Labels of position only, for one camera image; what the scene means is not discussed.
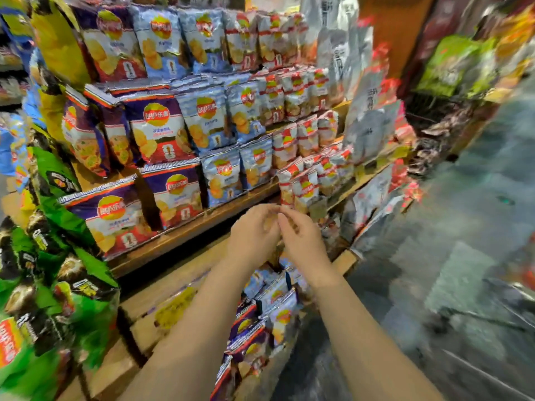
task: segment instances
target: gray floor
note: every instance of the gray floor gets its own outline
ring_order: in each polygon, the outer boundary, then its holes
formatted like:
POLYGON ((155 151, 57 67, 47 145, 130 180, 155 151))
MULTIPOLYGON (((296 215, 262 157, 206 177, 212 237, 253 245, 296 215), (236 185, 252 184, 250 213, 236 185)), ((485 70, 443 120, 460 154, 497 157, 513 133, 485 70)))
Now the gray floor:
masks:
MULTIPOLYGON (((363 303, 448 399, 535 397, 533 337, 456 317, 426 329, 440 307, 511 320, 482 278, 535 231, 535 80, 527 80, 427 195, 388 227, 348 276, 363 303)), ((319 317, 300 337, 272 400, 351 399, 319 317)))

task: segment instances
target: hand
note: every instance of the hand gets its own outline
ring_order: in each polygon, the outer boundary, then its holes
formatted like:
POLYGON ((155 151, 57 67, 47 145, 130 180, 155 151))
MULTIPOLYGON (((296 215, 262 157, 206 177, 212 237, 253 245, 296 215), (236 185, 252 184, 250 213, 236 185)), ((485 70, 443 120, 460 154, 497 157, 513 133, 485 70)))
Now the hand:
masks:
POLYGON ((293 209, 280 208, 277 215, 285 250, 291 262, 313 288, 330 284, 334 269, 331 266, 322 232, 310 216, 293 209), (298 228, 296 232, 288 219, 298 228))
POLYGON ((252 273, 267 261, 280 239, 279 225, 274 222, 279 209, 275 204, 258 204, 234 223, 227 247, 233 262, 252 273))

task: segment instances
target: left hand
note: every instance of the left hand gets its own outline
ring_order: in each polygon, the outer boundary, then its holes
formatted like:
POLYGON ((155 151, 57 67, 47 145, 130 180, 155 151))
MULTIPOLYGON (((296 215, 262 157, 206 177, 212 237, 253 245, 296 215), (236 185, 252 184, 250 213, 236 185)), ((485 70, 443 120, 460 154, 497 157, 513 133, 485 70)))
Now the left hand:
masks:
POLYGON ((280 239, 279 209, 275 204, 258 204, 234 223, 227 246, 232 261, 251 273, 266 262, 280 239))

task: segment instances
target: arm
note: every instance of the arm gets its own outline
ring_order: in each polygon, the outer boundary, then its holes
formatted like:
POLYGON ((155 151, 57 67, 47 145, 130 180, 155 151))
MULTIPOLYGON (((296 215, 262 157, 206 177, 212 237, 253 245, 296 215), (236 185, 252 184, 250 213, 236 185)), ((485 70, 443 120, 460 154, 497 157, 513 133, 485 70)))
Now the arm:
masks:
POLYGON ((208 400, 236 317, 241 291, 274 250, 277 222, 264 225, 278 207, 251 208, 232 227, 225 256, 208 273, 183 318, 162 340, 121 401, 208 400))
POLYGON ((332 267, 321 232, 297 211, 281 209, 286 250, 310 284, 347 384, 356 400, 442 401, 438 390, 399 350, 332 267), (290 226, 288 218, 298 226, 290 226))

